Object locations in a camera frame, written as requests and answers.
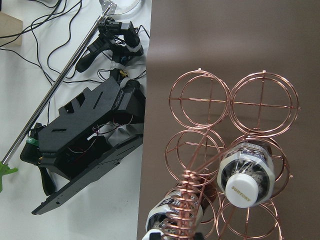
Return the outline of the copper wire bottle basket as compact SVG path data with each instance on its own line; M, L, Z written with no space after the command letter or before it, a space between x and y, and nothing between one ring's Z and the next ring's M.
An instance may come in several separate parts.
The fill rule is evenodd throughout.
M275 198L291 178L290 165L276 137L290 129L300 111L298 93L285 77L267 71L251 73L233 87L202 69L182 74L168 96L172 116L183 130L169 140L165 165L190 196L215 185L216 199L195 229L194 240L282 240ZM275 184L271 197L239 208L229 202L217 183L220 163L228 151L248 141L270 145Z

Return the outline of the tea bottle front left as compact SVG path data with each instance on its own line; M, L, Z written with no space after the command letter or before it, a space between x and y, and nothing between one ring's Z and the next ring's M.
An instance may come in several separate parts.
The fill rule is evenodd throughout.
M217 196L216 186L201 186L194 194L183 196L182 188L168 193L149 212L144 240L193 240L195 229Z

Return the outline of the tea bottle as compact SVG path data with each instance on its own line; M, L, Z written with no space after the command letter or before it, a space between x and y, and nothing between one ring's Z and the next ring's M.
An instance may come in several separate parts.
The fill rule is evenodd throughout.
M271 197L275 179L270 145L250 140L237 144L223 156L217 184L232 205L249 208Z
M168 193L149 212L144 240L193 240L195 229L217 196L216 186L201 186L194 194L183 196L182 188Z

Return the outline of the tea bottle front right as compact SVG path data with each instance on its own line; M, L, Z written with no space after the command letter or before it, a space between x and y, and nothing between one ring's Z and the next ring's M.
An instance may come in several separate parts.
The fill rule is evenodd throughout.
M271 197L275 179L270 145L250 140L237 144L223 156L217 184L232 205L249 208Z

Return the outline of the black plastic device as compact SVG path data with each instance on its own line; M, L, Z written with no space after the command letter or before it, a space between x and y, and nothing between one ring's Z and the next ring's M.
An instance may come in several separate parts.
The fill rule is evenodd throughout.
M52 211L115 168L143 143L146 99L139 81L113 77L86 88L48 125L29 131L20 159L37 166L47 196L33 211Z

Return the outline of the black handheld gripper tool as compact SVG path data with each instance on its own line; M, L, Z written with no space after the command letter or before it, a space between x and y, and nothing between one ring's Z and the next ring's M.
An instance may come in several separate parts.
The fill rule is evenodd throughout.
M144 54L140 37L131 21L125 23L107 17L98 22L98 32L98 38L87 47L89 53L81 57L75 66L79 73L86 71L104 51L112 51L112 55L118 56L118 63L122 65L125 65L130 57Z

